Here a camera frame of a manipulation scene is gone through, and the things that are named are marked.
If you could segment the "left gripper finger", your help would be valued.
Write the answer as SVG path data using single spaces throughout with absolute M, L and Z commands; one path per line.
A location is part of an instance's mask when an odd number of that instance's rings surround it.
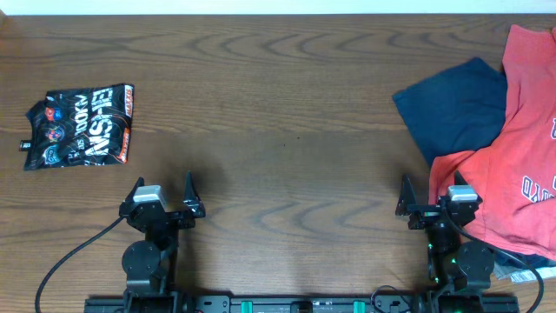
M 204 203 L 195 189 L 192 173 L 190 171 L 188 171 L 186 175 L 182 201 L 191 212 L 193 218 L 204 218 L 206 216 Z
M 142 187 L 144 185 L 144 179 L 142 177 L 139 177 L 134 185 L 134 187 L 132 188 L 131 192 L 125 197 L 124 202 L 125 203 L 133 203 L 134 200 L 134 195 L 137 191 L 138 188 Z

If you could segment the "red soccer t-shirt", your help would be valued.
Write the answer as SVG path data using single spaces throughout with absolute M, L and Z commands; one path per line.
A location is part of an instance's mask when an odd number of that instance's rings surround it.
M 503 56 L 506 121 L 486 148 L 440 156 L 433 203 L 459 172 L 481 197 L 472 236 L 500 249 L 555 258 L 555 32 L 511 26 Z

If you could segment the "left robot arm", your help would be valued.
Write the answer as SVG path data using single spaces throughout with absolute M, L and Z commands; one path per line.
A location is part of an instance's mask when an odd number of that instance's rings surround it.
M 179 232 L 195 227 L 206 210 L 190 172 L 185 178 L 184 210 L 167 211 L 159 185 L 136 181 L 119 207 L 119 217 L 144 234 L 122 255 L 126 273 L 125 312 L 194 312 L 195 299 L 175 285 Z

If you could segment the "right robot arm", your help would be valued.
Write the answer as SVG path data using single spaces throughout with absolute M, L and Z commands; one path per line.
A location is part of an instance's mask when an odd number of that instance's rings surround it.
M 411 312 L 482 312 L 481 293 L 491 286 L 493 252 L 478 239 L 462 241 L 482 198 L 460 173 L 435 204 L 419 204 L 409 175 L 401 179 L 397 216 L 407 216 L 410 230 L 427 235 L 429 279 L 437 286 L 413 297 Z

